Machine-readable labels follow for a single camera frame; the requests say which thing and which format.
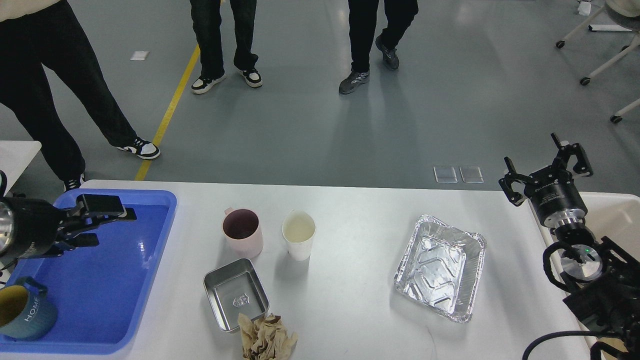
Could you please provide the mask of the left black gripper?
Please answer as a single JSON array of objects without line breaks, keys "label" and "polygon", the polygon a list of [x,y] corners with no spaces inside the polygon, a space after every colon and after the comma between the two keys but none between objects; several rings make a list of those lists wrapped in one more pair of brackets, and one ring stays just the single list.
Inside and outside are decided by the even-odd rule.
[{"label": "left black gripper", "polygon": [[67,210],[42,199],[1,198],[2,260],[62,256],[65,251],[98,246],[90,233],[103,224],[135,221],[137,214],[112,194],[80,194]]}]

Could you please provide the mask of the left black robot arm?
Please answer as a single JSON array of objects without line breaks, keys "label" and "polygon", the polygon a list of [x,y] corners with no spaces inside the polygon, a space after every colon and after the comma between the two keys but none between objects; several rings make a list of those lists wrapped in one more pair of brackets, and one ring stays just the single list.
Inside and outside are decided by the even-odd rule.
[{"label": "left black robot arm", "polygon": [[43,199],[2,196],[0,257],[5,268],[22,259],[52,258],[77,248],[98,246],[93,233],[103,224],[135,221],[137,214],[112,194],[80,193],[73,207]]}]

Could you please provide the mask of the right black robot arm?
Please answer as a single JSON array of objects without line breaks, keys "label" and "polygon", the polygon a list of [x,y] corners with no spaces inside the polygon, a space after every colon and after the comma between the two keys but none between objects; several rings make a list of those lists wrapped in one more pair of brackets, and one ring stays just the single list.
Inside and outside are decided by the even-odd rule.
[{"label": "right black robot arm", "polygon": [[586,226],[586,207],[574,176],[590,177],[592,167],[583,146],[551,138],[557,154],[549,166],[531,174],[518,173],[506,157],[506,173],[498,183],[507,200],[519,207],[531,203],[539,224],[555,241],[542,253],[547,280],[567,293],[565,305],[585,330],[553,332],[531,342],[522,358],[535,347],[560,337],[597,337],[589,356],[602,353],[617,360],[637,360],[640,355],[639,262],[609,237],[597,240]]}]

